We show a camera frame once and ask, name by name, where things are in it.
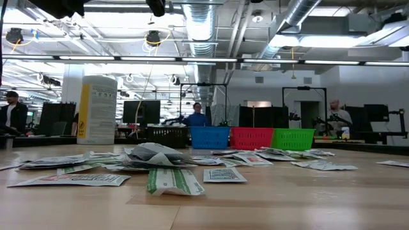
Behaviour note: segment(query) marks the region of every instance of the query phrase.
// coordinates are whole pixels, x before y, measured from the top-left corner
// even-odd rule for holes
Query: ductwork
[[[292,33],[299,33],[301,23],[308,17],[321,0],[291,0],[288,9],[282,14],[274,17],[270,29],[277,32],[284,31],[291,28]],[[257,58],[272,59],[281,49],[281,47],[274,45],[273,37],[271,37],[268,45],[263,49]],[[263,65],[255,64],[249,69],[260,71]]]
[[[207,4],[184,4],[186,16],[186,30],[189,40],[205,42],[213,39],[215,31],[215,7]],[[215,46],[208,43],[191,43],[190,51],[194,57],[214,57]],[[196,82],[209,82],[213,65],[195,65],[194,77]],[[208,101],[208,88],[198,87],[197,93],[202,102]]]

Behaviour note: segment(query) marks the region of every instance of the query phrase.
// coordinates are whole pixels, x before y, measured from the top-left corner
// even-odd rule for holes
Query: man in white shirt
[[[20,133],[24,133],[27,120],[27,106],[19,103],[19,94],[9,91],[6,94],[8,105],[1,107],[0,123]]]
[[[345,110],[339,108],[339,100],[333,100],[330,102],[330,111],[328,113],[328,119],[331,116],[337,116],[338,118],[347,121],[349,124],[352,124],[350,114]],[[345,123],[343,121],[329,121],[328,123],[334,127],[335,131],[341,131],[342,127],[348,126],[348,123]]]

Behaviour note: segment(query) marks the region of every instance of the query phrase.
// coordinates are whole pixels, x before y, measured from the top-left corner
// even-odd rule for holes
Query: green basket
[[[280,150],[309,150],[314,133],[314,129],[275,128],[271,147]]]

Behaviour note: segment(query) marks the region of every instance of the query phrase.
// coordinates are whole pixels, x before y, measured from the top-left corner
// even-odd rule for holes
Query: metal frame
[[[181,116],[181,95],[183,86],[224,86],[224,120],[228,120],[228,85],[227,84],[212,84],[212,83],[181,83],[180,84],[180,100],[179,100],[179,116]]]
[[[328,118],[327,118],[327,116],[328,116],[328,105],[327,105],[327,89],[326,88],[323,88],[323,87],[309,87],[309,86],[299,86],[299,87],[283,87],[282,89],[281,89],[281,97],[282,97],[282,107],[284,108],[284,106],[286,106],[286,104],[285,104],[285,102],[284,102],[284,90],[285,89],[296,89],[296,90],[304,90],[304,91],[309,91],[309,90],[311,90],[311,89],[320,89],[320,90],[322,90],[322,91],[324,91],[324,103],[325,103],[325,105],[324,105],[324,110],[325,110],[325,124],[327,124],[328,123]],[[328,128],[327,128],[327,125],[325,125],[325,133],[326,134],[328,134]]]

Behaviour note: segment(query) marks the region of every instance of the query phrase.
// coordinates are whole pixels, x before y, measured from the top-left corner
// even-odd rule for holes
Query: cable
[[[158,54],[158,50],[159,50],[159,46],[156,47],[155,56]],[[143,92],[142,92],[142,95],[141,95],[141,100],[139,101],[138,107],[136,108],[136,115],[135,115],[135,133],[136,133],[136,138],[137,138],[137,139],[138,139],[138,131],[137,131],[136,124],[137,124],[137,120],[138,120],[138,112],[139,112],[139,108],[140,108],[141,103],[142,103],[142,100],[143,100],[143,96],[145,95],[146,88],[148,87],[149,80],[151,79],[152,70],[153,70],[153,65],[151,66],[151,70],[149,71],[148,79],[146,79],[145,86],[144,86],[144,89],[143,89]]]

